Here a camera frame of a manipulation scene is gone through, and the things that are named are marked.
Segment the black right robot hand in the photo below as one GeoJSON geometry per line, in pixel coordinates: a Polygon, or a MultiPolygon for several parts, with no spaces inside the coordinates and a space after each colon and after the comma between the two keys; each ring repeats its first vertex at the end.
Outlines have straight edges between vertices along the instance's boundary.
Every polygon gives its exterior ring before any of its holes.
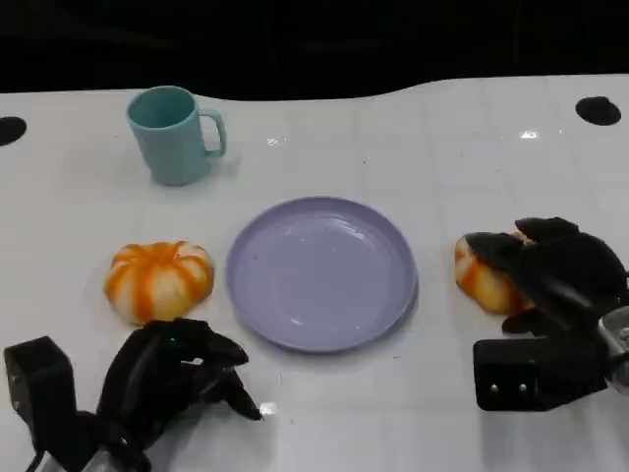
{"type": "Polygon", "coordinates": [[[474,256],[530,305],[502,322],[505,334],[584,333],[628,305],[628,271],[602,239],[558,216],[521,218],[515,226],[518,235],[465,235],[474,256]]]}

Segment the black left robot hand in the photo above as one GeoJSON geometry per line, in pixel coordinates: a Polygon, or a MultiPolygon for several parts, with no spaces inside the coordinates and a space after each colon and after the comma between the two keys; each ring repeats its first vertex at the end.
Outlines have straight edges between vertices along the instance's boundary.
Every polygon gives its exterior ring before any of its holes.
{"type": "Polygon", "coordinates": [[[97,416],[121,427],[143,449],[200,404],[225,402],[259,421],[259,408],[236,372],[248,362],[239,344],[206,322],[150,322],[132,332],[112,361],[97,416]]]}

